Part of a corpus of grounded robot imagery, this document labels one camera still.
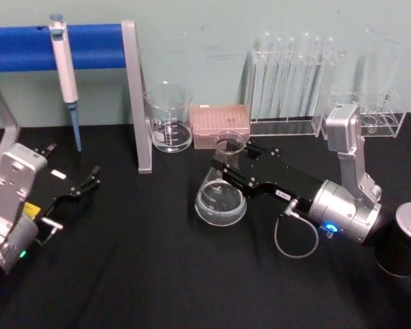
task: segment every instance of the robotic arm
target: robotic arm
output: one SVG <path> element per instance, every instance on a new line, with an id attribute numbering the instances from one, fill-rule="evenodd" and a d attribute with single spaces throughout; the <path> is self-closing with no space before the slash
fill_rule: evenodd
<path id="1" fill-rule="evenodd" d="M 326 126 L 329 149 L 340 158 L 342 185 L 293 169 L 281 161 L 279 149 L 263 149 L 250 142 L 239 170 L 218 158 L 212 165 L 245 197 L 272 195 L 288 203 L 284 215 L 306 218 L 327 231 L 329 238 L 340 232 L 374 247 L 376 260 L 387 272 L 411 275 L 411 202 L 395 212 L 379 203 L 382 190 L 365 172 L 358 105 L 337 105 Z"/>
<path id="2" fill-rule="evenodd" d="M 54 150 L 32 151 L 14 144 L 0 161 L 0 279 L 15 266 L 26 249 L 46 243 L 62 224 L 47 218 L 60 202 L 78 202 L 95 190 L 99 168 L 76 185 L 57 170 L 48 169 L 46 157 Z M 47 231 L 41 241 L 40 232 Z"/>

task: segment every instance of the pipette tip box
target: pipette tip box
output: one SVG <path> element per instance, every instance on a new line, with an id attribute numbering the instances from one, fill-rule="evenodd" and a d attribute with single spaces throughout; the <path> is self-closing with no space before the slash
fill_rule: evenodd
<path id="1" fill-rule="evenodd" d="M 244 105 L 198 105 L 190 109 L 190 128 L 195 149 L 214 149 L 221 132 L 237 132 L 249 137 L 250 123 Z"/>

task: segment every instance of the light green wall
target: light green wall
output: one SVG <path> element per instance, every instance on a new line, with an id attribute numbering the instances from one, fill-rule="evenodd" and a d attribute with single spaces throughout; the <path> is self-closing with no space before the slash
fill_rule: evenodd
<path id="1" fill-rule="evenodd" d="M 195 103 L 236 102 L 246 53 L 265 30 L 333 36 L 353 53 L 370 29 L 404 41 L 397 74 L 384 83 L 397 87 L 411 111 L 411 0 L 0 0 L 0 26 L 45 25 L 52 12 L 70 24 L 134 19 L 147 85 L 179 82 Z M 347 89 L 352 71 L 346 64 L 335 88 Z M 82 125 L 127 122 L 123 70 L 78 71 L 77 83 Z M 69 124 L 56 72 L 0 74 L 0 89 L 22 126 Z"/>

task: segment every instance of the blue horizontal bar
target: blue horizontal bar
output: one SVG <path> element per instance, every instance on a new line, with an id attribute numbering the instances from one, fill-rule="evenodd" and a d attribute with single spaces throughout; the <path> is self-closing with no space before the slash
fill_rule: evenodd
<path id="1" fill-rule="evenodd" d="M 69 25 L 75 69 L 125 67 L 120 24 Z M 0 27 L 0 72 L 56 70 L 47 26 Z"/>

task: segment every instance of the blue led light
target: blue led light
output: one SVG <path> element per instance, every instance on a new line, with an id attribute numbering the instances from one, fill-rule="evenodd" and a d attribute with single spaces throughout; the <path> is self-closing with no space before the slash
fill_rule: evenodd
<path id="1" fill-rule="evenodd" d="M 326 224 L 325 227 L 326 227 L 326 230 L 333 232 L 333 233 L 337 233 L 338 231 L 338 228 L 336 228 L 334 224 L 329 223 L 329 224 Z"/>

